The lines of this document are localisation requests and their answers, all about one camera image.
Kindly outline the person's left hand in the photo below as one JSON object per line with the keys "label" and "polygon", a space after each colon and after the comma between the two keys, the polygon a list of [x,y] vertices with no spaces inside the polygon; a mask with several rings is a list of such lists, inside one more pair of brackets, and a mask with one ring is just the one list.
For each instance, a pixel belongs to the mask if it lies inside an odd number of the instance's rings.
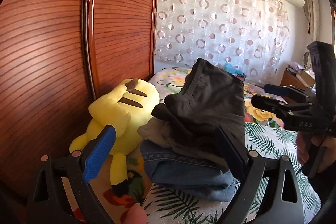
{"label": "person's left hand", "polygon": [[144,208],[139,204],[134,204],[123,220],[123,224],[147,224],[148,217]]}

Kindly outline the person's right hand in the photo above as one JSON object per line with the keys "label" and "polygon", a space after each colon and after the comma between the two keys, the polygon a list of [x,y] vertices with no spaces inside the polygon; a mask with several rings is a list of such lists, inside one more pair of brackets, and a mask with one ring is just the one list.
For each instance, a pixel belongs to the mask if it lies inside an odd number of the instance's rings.
{"label": "person's right hand", "polygon": [[304,165],[309,160],[310,144],[325,147],[325,153],[319,164],[317,172],[322,172],[329,168],[335,162],[335,138],[332,136],[315,135],[308,140],[308,132],[298,132],[296,138],[297,158],[301,165]]}

